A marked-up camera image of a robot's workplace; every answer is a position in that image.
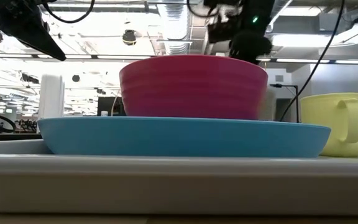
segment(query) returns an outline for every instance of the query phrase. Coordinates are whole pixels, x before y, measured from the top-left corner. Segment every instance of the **bowl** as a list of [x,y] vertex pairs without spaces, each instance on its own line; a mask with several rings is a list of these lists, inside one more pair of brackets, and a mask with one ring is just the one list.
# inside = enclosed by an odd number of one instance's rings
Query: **bowl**
[[55,154],[172,157],[317,157],[331,130],[235,119],[82,117],[39,120]]
[[139,60],[120,73],[128,116],[258,119],[267,73],[227,57],[170,55]]

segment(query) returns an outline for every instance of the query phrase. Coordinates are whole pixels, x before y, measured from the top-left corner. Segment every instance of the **mug handle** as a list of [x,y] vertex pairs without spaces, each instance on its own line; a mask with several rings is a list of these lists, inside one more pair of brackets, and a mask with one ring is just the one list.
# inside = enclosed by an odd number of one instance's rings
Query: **mug handle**
[[340,140],[346,143],[358,142],[358,99],[340,100],[337,106],[347,109],[349,115],[347,117],[347,135]]

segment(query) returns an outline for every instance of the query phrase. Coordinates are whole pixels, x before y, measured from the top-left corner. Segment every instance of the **green light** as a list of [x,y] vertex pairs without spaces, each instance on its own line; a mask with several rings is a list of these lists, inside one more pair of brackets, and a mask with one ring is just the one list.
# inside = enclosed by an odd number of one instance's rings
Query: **green light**
[[252,19],[252,23],[256,23],[258,21],[259,17],[258,16],[254,16],[254,18]]

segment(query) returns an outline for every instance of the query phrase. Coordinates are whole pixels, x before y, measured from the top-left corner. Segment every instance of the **white surface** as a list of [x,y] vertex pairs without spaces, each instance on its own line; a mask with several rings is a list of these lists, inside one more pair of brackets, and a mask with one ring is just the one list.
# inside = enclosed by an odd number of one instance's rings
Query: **white surface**
[[48,153],[42,140],[0,153],[0,212],[358,215],[358,159],[23,154]]
[[[292,83],[305,84],[314,64],[307,64],[292,73]],[[358,65],[319,65],[300,98],[328,93],[358,93]]]
[[[292,74],[288,73],[284,68],[268,68],[266,69],[268,74],[267,85],[269,84],[282,84],[282,85],[292,85]],[[282,75],[284,78],[283,82],[276,82],[276,75]],[[291,99],[293,94],[288,91],[286,88],[273,88],[276,98],[278,99]]]
[[[310,68],[311,68],[311,65],[304,65],[292,73],[292,84],[297,85],[299,90],[301,90],[302,86],[306,83],[306,81],[311,73]],[[313,80],[311,82],[309,82],[309,84],[303,90],[302,94],[299,96],[299,100],[302,99],[303,97],[312,95],[312,92],[311,92],[312,84],[313,84]],[[300,120],[302,121],[302,112],[301,112],[301,108],[300,108],[300,102],[299,102],[299,117],[300,117]],[[291,121],[296,122],[296,104],[295,103],[291,107]]]

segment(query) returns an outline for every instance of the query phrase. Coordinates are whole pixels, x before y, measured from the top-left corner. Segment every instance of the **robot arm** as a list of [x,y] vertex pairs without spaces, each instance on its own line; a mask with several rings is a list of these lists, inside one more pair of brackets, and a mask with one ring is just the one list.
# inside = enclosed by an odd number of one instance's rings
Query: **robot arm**
[[0,0],[0,30],[28,47],[58,60],[66,60],[64,52],[49,35],[37,3],[40,4],[41,0]]
[[[28,47],[64,61],[66,56],[48,34],[48,27],[37,6],[55,1],[0,0],[0,30]],[[230,57],[258,64],[256,58],[270,53],[272,48],[264,34],[273,4],[274,0],[204,0],[204,5],[211,9],[217,5],[242,8],[237,15],[227,15],[227,22],[218,21],[208,26],[209,42],[230,40]]]

